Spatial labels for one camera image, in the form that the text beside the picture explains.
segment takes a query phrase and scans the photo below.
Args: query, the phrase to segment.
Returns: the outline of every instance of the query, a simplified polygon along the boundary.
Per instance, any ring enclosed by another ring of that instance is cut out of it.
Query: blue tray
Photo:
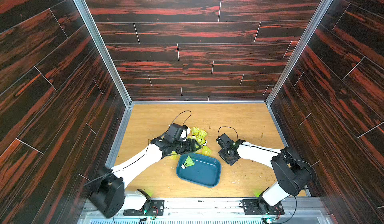
[[[185,169],[181,165],[190,156],[195,162],[193,166]],[[220,181],[221,164],[217,159],[196,153],[184,154],[177,164],[176,174],[180,179],[208,188],[213,188]]]

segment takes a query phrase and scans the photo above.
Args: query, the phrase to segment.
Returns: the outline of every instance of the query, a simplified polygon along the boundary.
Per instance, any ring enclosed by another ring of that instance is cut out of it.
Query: wood panel wall
[[[339,224],[384,222],[384,3],[334,0],[271,107]]]
[[[134,101],[265,100],[320,0],[86,0]]]
[[[76,223],[125,106],[73,0],[0,19],[0,222]]]

